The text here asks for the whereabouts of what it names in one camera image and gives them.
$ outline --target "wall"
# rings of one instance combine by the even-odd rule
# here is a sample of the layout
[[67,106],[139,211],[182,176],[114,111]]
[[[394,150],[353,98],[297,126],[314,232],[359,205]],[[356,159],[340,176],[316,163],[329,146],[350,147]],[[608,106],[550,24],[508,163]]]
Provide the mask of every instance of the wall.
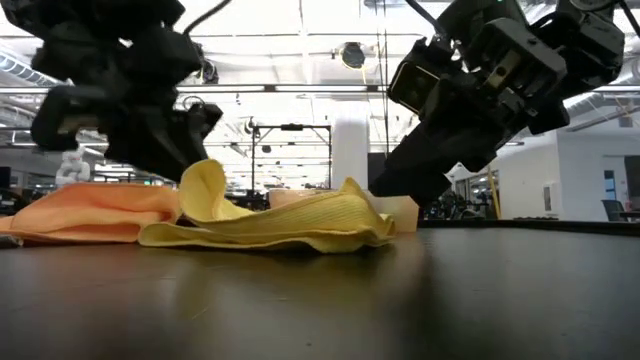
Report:
[[614,170],[616,195],[628,197],[623,156],[640,155],[637,135],[561,134],[558,138],[566,220],[607,221],[604,170]]
[[[544,186],[560,185],[558,151],[555,132],[544,136],[527,138],[525,146],[505,147],[491,163],[491,170],[498,170],[500,207],[503,219],[516,217],[562,216],[561,187],[555,195],[557,211],[545,211]],[[471,174],[464,168],[454,171],[454,182],[466,179]]]

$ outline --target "light fixture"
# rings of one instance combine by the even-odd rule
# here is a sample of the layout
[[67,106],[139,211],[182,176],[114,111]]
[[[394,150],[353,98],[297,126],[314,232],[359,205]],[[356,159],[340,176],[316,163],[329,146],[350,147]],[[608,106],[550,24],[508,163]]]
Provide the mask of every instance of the light fixture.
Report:
[[264,85],[184,85],[177,87],[180,93],[260,93]]
[[[373,92],[380,92],[376,86]],[[369,92],[365,85],[276,85],[276,92],[335,92],[363,93]]]
[[340,50],[340,58],[343,64],[349,69],[362,69],[366,56],[362,51],[362,44],[359,42],[347,42]]
[[[26,142],[16,142],[16,143],[11,143],[10,145],[13,146],[24,146],[24,147],[36,147],[38,146],[35,143],[26,143]],[[104,142],[104,143],[80,143],[80,146],[109,146],[109,143]]]
[[89,154],[98,155],[98,156],[104,156],[103,153],[101,153],[100,151],[98,151],[96,149],[85,147],[84,151],[88,152]]
[[640,91],[640,85],[605,85],[601,86],[591,92],[638,92]]

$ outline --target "metal frame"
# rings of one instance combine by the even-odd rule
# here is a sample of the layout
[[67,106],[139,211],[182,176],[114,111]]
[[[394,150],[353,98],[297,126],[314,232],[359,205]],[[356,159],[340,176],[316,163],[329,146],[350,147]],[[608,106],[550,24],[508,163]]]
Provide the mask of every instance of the metal frame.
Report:
[[[256,138],[256,131],[260,129],[266,129],[267,132],[260,137]],[[282,124],[282,125],[254,125],[251,127],[251,194],[256,192],[256,145],[260,144],[264,138],[266,138],[271,131],[278,129],[281,131],[302,131],[304,129],[311,129],[316,133],[318,138],[328,146],[329,149],[329,188],[331,188],[331,166],[333,165],[333,148],[331,140],[331,125],[302,125],[302,124]],[[325,129],[329,133],[328,140],[325,140],[316,129]]]
[[[0,87],[0,94],[6,95],[45,95],[51,87]],[[178,91],[184,94],[194,93],[360,93],[375,94],[387,90],[384,85],[276,85],[276,84],[246,84],[246,85],[187,85],[178,86]],[[605,85],[588,91],[594,93],[637,93],[640,85]]]

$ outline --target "white figure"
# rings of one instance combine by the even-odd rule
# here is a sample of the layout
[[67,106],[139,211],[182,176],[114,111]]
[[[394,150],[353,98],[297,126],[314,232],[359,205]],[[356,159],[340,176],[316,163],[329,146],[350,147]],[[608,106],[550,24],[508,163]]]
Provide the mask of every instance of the white figure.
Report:
[[58,172],[56,172],[56,185],[58,187],[74,184],[78,181],[89,181],[91,178],[91,166],[82,161],[83,154],[83,147],[62,153],[62,164]]

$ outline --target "column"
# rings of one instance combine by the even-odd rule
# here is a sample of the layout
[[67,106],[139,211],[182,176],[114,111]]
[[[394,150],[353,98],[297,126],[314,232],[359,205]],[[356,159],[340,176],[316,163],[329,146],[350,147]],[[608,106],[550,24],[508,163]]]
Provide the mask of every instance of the column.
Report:
[[367,102],[336,102],[332,117],[331,187],[339,189],[347,177],[367,189],[369,116]]

